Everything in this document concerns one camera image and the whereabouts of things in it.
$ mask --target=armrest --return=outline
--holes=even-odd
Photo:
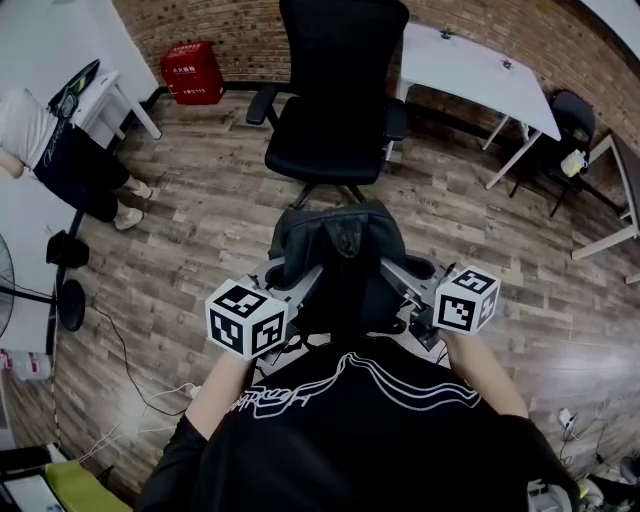
[[[278,87],[276,85],[265,85],[262,87],[251,100],[249,110],[247,110],[247,123],[264,123],[264,119],[269,115],[269,109],[273,108],[271,104],[276,94],[278,94]]]
[[[407,133],[407,113],[404,102],[397,98],[387,98],[384,136],[389,140],[402,140]]]

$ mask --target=white shirt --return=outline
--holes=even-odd
[[[26,89],[0,93],[0,148],[30,169],[47,148],[57,122]]]

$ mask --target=yellow object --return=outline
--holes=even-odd
[[[77,460],[47,464],[45,478],[69,512],[131,512]]]
[[[567,157],[562,161],[560,167],[562,167],[562,171],[569,176],[575,176],[580,169],[587,166],[587,162],[584,157],[586,153],[584,151],[578,151],[577,149],[567,155]]]

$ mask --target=red fire extinguisher box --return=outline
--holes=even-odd
[[[177,44],[161,61],[162,78],[180,105],[218,103],[224,92],[222,73],[210,42]]]

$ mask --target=electric fan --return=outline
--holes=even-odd
[[[69,331],[80,329],[84,320],[85,296],[78,281],[67,280],[60,288],[57,300],[55,297],[47,297],[44,294],[36,295],[27,293],[27,291],[32,290],[21,288],[15,284],[11,253],[4,238],[0,235],[0,336],[4,333],[11,319],[15,297],[55,305],[60,322],[65,329]]]
[[[0,293],[0,336],[4,334],[7,325],[9,325],[13,311],[13,295],[4,293],[4,288],[12,292],[14,290],[13,283],[13,261],[11,261],[9,248],[0,235],[0,286],[3,287],[3,293]]]

